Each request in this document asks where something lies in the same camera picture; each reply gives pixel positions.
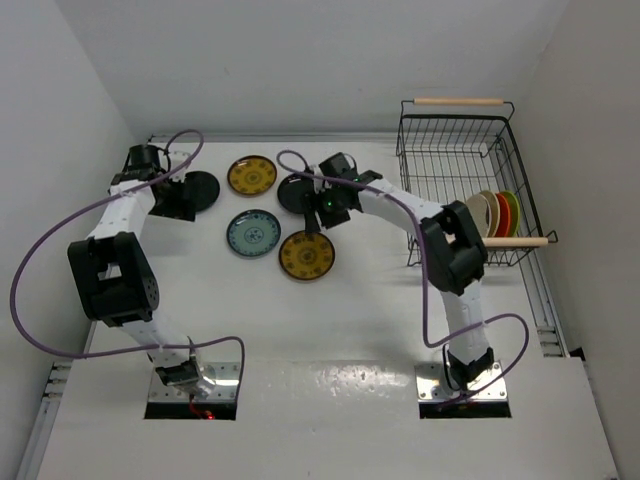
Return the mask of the yellow patterned plate front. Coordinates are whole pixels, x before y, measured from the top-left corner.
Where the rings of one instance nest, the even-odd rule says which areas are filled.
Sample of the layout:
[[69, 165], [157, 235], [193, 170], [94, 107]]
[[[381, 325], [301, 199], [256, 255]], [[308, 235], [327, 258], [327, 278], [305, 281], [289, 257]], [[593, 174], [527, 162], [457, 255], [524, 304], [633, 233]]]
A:
[[281, 269], [290, 278], [309, 282], [322, 278], [333, 267], [336, 258], [334, 244], [322, 233], [292, 233], [278, 252]]

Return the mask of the cream floral plate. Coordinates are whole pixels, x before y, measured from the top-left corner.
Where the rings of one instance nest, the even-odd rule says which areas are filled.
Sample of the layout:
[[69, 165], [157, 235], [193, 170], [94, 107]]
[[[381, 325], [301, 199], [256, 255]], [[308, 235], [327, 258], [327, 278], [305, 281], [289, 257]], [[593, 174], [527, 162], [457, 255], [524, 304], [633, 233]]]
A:
[[466, 200], [466, 206], [472, 216], [481, 237], [489, 236], [491, 229], [491, 208], [488, 200], [482, 194], [475, 194]]

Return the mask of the cream plate with black patch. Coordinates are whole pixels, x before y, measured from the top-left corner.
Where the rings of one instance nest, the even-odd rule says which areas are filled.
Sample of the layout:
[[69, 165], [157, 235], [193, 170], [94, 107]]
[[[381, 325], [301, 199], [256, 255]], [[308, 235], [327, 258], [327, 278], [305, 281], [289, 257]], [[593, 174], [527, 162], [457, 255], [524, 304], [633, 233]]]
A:
[[486, 234], [486, 236], [494, 237], [497, 233], [500, 223], [500, 206], [498, 197], [496, 193], [489, 190], [481, 191], [480, 195], [487, 201], [487, 204], [489, 206], [489, 232]]

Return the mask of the orange plate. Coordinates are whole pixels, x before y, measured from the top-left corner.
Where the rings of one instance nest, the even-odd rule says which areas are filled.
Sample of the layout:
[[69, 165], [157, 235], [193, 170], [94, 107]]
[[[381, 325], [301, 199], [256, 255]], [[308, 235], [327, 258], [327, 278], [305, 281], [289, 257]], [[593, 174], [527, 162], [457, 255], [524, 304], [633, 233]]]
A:
[[511, 210], [506, 197], [502, 193], [497, 193], [496, 197], [498, 200], [500, 212], [500, 219], [496, 231], [496, 237], [504, 238], [508, 236], [509, 229], [511, 227]]

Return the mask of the lime green plate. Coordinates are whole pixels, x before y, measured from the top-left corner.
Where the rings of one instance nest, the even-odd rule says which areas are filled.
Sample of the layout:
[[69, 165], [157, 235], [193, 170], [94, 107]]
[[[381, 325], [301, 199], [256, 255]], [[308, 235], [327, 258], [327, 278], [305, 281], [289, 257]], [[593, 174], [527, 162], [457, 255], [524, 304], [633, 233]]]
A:
[[501, 191], [501, 195], [506, 199], [510, 210], [510, 227], [508, 230], [509, 237], [515, 237], [520, 227], [521, 221], [521, 205], [518, 197], [511, 191]]

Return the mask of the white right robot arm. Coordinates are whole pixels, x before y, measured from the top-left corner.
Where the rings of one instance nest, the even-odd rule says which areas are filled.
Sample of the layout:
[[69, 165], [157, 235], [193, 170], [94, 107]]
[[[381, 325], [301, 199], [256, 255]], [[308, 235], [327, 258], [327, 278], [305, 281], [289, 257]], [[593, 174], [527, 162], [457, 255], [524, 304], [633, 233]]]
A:
[[418, 242], [423, 276], [444, 304], [450, 378], [466, 389], [494, 362], [481, 309], [480, 280], [488, 253], [467, 206], [424, 200], [377, 172], [360, 173], [343, 153], [306, 166], [303, 177], [312, 182], [307, 205], [324, 228], [348, 221], [354, 210], [383, 219]]

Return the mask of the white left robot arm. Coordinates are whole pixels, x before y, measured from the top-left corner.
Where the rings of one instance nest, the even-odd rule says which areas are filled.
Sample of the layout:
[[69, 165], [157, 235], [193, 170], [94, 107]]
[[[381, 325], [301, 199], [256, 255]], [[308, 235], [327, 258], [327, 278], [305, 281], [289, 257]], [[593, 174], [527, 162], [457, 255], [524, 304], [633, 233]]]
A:
[[158, 282], [139, 238], [150, 215], [194, 221], [216, 202], [220, 185], [202, 171], [166, 177], [171, 163], [160, 159], [163, 154], [153, 145], [130, 148], [98, 225], [71, 243], [67, 256], [85, 315], [148, 347], [164, 386], [204, 399], [215, 388], [214, 374], [191, 339], [160, 312]]

